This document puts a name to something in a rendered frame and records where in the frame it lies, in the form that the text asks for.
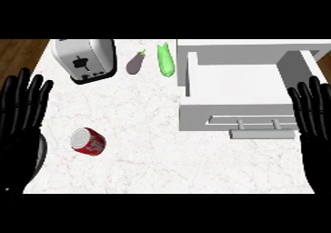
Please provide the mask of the white open drawer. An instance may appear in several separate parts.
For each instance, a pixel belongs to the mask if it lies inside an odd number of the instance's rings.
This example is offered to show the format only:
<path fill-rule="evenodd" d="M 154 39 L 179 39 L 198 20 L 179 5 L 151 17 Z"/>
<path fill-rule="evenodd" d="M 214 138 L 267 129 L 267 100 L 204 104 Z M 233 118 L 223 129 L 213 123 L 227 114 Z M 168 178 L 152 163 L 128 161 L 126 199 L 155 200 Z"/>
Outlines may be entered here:
<path fill-rule="evenodd" d="M 201 65 L 198 53 L 187 53 L 186 93 L 182 105 L 288 105 L 288 87 L 326 82 L 308 51 L 289 51 L 273 65 Z"/>

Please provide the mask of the silver toaster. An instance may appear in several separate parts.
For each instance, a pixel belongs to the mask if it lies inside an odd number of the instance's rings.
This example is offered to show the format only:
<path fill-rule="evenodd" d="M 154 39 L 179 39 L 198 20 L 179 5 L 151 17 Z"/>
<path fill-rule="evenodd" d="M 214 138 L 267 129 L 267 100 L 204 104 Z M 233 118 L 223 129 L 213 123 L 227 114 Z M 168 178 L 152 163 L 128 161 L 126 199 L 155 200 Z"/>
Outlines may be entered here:
<path fill-rule="evenodd" d="M 112 39 L 53 39 L 52 52 L 77 85 L 114 76 L 117 53 Z"/>

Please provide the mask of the white cabinet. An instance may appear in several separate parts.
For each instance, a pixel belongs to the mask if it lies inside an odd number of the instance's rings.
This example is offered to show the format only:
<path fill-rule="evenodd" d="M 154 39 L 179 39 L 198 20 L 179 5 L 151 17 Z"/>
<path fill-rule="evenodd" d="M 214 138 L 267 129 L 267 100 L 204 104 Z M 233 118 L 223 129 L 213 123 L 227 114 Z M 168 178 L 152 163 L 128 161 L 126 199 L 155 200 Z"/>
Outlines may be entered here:
<path fill-rule="evenodd" d="M 179 39 L 176 60 L 195 52 L 201 65 L 273 65 L 289 51 L 308 51 L 319 60 L 331 50 L 331 39 Z"/>

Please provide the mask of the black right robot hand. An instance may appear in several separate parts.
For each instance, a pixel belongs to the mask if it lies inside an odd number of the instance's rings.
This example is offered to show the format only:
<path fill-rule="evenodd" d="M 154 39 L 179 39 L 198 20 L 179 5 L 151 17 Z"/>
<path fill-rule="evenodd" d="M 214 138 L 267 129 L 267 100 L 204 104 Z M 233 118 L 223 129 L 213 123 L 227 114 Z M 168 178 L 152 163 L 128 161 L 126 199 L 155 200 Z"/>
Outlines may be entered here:
<path fill-rule="evenodd" d="M 331 86 L 311 76 L 288 88 L 300 132 L 304 172 L 313 192 L 331 195 Z"/>

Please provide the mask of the red soda can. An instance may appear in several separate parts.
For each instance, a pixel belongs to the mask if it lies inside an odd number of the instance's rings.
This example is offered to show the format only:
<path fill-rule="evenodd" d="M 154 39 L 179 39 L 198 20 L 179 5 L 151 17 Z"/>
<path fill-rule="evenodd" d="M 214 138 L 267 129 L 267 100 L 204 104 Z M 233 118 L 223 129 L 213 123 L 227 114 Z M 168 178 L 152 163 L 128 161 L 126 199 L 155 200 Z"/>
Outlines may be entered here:
<path fill-rule="evenodd" d="M 103 136 L 89 127 L 78 128 L 71 137 L 69 145 L 74 151 L 89 156 L 98 156 L 106 146 Z"/>

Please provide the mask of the purple eggplant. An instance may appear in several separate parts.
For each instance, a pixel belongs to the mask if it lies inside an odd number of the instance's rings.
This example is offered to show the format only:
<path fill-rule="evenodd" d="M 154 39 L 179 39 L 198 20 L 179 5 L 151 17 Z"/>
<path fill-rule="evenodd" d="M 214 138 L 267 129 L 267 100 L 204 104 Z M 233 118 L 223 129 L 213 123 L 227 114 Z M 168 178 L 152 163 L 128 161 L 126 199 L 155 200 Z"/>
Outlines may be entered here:
<path fill-rule="evenodd" d="M 136 75 L 139 73 L 142 68 L 143 58 L 145 58 L 145 51 L 140 51 L 136 54 L 136 56 L 130 59 L 127 63 L 127 72 L 130 75 Z"/>

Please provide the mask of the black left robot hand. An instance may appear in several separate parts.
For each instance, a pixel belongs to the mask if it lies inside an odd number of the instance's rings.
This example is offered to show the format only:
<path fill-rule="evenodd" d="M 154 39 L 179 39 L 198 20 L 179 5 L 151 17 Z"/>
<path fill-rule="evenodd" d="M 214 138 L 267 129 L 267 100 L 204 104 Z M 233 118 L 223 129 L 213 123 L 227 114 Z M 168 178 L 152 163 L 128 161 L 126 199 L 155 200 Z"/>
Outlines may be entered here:
<path fill-rule="evenodd" d="M 24 67 L 0 90 L 0 197 L 19 195 L 37 167 L 40 126 L 53 81 Z"/>

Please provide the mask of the green cucumber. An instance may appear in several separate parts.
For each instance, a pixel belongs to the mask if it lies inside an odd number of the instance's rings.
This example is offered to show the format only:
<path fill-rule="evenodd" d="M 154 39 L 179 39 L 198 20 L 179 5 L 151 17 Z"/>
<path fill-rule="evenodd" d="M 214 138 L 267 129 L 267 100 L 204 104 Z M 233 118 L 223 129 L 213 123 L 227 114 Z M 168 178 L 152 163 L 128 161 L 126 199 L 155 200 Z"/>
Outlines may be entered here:
<path fill-rule="evenodd" d="M 174 73 L 174 63 L 173 56 L 168 48 L 168 43 L 164 43 L 162 46 L 158 46 L 158 68 L 159 73 L 170 77 Z"/>

